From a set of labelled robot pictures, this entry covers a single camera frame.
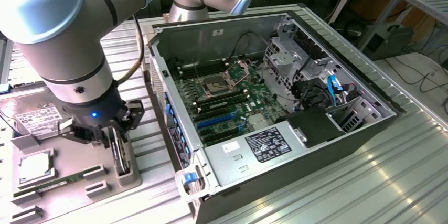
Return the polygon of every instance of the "warning label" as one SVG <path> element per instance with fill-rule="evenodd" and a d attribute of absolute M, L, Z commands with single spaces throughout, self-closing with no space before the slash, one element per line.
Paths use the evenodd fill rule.
<path fill-rule="evenodd" d="M 49 107 L 41 110 L 30 111 L 15 115 L 19 123 L 27 132 L 39 136 L 57 131 L 57 121 L 62 118 L 55 107 Z"/>
<path fill-rule="evenodd" d="M 290 147 L 275 127 L 245 137 L 245 141 L 261 163 L 290 152 Z"/>

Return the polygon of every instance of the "screw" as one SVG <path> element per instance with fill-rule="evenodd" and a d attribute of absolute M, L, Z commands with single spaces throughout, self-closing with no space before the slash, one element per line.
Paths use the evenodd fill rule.
<path fill-rule="evenodd" d="M 74 88 L 74 93 L 82 94 L 83 92 L 85 92 L 85 88 L 83 87 L 75 87 Z"/>

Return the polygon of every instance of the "green circuit board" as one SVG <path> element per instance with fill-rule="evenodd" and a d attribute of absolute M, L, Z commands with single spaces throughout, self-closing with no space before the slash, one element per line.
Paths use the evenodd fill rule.
<path fill-rule="evenodd" d="M 194 127 L 202 122 L 231 114 L 231 119 L 197 129 L 198 136 L 205 146 L 225 141 L 226 139 L 250 133 L 261 127 L 269 126 L 275 119 L 285 115 L 285 110 L 274 99 L 266 85 L 258 81 L 258 75 L 253 67 L 246 68 L 249 75 L 227 89 L 229 83 L 223 72 L 182 80 L 174 79 L 175 87 L 182 98 Z M 239 66 L 233 66 L 227 71 L 229 77 L 235 83 L 246 72 Z M 223 104 L 218 100 L 210 106 L 197 106 L 197 101 L 206 102 L 211 95 L 230 96 Z M 209 111 L 198 111 L 198 108 L 210 108 Z M 219 113 L 215 116 L 201 118 L 207 114 Z"/>

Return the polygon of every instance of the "robotic arm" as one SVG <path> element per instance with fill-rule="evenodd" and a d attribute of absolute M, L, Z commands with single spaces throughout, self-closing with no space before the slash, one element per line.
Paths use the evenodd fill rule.
<path fill-rule="evenodd" d="M 121 134 L 141 119 L 141 101 L 125 103 L 117 85 L 138 68 L 113 80 L 99 39 L 143 8 L 150 0 L 3 0 L 0 30 L 18 46 L 27 62 L 71 116 L 63 122 L 70 135 L 81 142 L 107 142 L 101 128 L 113 127 Z M 174 0 L 170 20 L 206 18 L 205 5 L 241 14 L 250 0 Z"/>

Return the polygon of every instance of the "motherboard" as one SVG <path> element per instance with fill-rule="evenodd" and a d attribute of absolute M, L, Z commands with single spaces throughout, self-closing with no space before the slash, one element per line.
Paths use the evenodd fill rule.
<path fill-rule="evenodd" d="M 262 129 L 286 113 L 257 74 L 257 66 L 237 59 L 223 66 L 225 71 L 207 74 L 210 68 L 195 68 L 186 78 L 181 72 L 174 78 L 205 146 Z"/>

